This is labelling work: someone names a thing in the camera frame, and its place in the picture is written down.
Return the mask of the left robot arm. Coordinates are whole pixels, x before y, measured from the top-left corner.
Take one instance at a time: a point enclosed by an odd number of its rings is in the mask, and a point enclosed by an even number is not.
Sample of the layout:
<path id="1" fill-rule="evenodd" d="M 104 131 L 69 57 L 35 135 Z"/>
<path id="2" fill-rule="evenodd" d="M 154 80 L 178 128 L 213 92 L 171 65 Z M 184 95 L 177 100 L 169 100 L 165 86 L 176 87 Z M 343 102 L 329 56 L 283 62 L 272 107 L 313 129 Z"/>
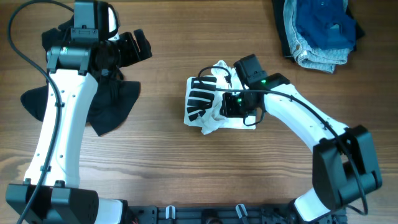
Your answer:
<path id="1" fill-rule="evenodd" d="M 120 34 L 118 15 L 104 1 L 76 1 L 65 36 L 47 50 L 48 83 L 40 139 L 23 183 L 7 187 L 6 202 L 27 223 L 137 223 L 127 201 L 79 187 L 83 133 L 116 129 L 139 97 L 139 82 L 121 68 L 151 57 L 142 30 Z"/>

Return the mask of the white t-shirt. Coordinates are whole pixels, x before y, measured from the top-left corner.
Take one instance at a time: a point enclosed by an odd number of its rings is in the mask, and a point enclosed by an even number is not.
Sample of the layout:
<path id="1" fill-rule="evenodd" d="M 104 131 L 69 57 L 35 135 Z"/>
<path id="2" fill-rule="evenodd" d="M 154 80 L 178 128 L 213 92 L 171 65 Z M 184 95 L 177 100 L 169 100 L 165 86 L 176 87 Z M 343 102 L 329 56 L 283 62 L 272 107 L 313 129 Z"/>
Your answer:
<path id="1" fill-rule="evenodd" d="M 236 70 L 223 60 L 218 61 L 209 70 L 209 75 L 202 74 L 200 79 L 187 79 L 184 124 L 201 128 L 206 135 L 219 128 L 255 129 L 255 116 L 227 118 L 220 113 L 222 91 L 215 88 L 242 89 Z"/>

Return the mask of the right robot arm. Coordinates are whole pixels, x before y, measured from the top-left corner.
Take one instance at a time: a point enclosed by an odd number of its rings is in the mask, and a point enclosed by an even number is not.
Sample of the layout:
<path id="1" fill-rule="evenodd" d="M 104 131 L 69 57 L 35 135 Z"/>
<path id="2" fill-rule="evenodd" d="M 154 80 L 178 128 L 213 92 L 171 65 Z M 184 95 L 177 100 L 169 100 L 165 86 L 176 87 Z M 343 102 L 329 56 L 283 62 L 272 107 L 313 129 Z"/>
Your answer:
<path id="1" fill-rule="evenodd" d="M 362 125 L 350 128 L 307 101 L 280 73 L 268 75 L 254 54 L 234 63 L 242 89 L 226 90 L 221 114 L 246 119 L 260 108 L 287 125 L 312 152 L 312 188 L 293 201 L 300 222 L 311 223 L 382 186 L 371 133 Z"/>

